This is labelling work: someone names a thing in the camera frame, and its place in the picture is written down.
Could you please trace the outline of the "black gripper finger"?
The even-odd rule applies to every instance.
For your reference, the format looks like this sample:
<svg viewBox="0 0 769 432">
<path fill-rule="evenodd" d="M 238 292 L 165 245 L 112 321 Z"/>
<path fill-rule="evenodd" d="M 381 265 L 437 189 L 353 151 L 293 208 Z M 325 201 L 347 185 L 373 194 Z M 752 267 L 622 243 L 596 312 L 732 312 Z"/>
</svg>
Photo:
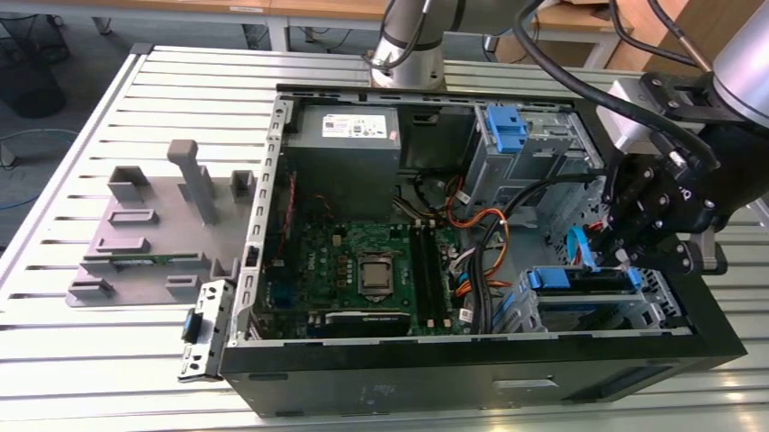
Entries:
<svg viewBox="0 0 769 432">
<path fill-rule="evenodd" d="M 626 155 L 611 162 L 602 193 L 606 226 L 599 232 L 599 257 L 630 259 L 638 246 L 655 246 L 675 234 L 676 170 L 670 157 Z"/>
<path fill-rule="evenodd" d="M 686 240 L 668 236 L 655 246 L 638 246 L 630 252 L 630 265 L 682 275 L 723 275 L 727 271 L 712 229 L 690 234 Z"/>
</svg>

